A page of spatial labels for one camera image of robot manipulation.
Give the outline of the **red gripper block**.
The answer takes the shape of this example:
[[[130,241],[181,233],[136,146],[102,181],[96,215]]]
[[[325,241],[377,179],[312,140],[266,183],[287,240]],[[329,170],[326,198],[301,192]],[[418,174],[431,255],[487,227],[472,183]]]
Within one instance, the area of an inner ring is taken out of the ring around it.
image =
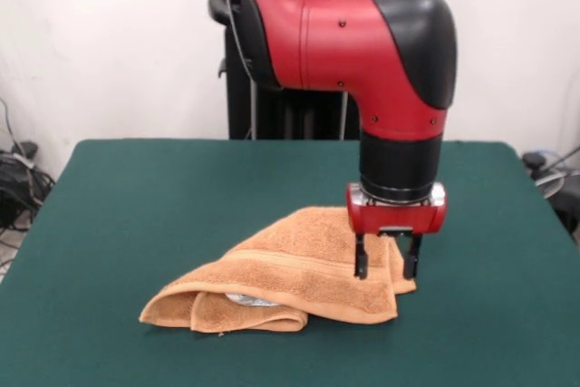
[[[411,234],[404,256],[403,276],[412,280],[417,276],[423,234],[440,231],[447,212],[447,195],[443,185],[436,182],[424,200],[415,203],[386,203],[368,196],[360,183],[350,183],[346,190],[346,207],[355,235],[354,276],[365,280],[369,257],[364,235]]]

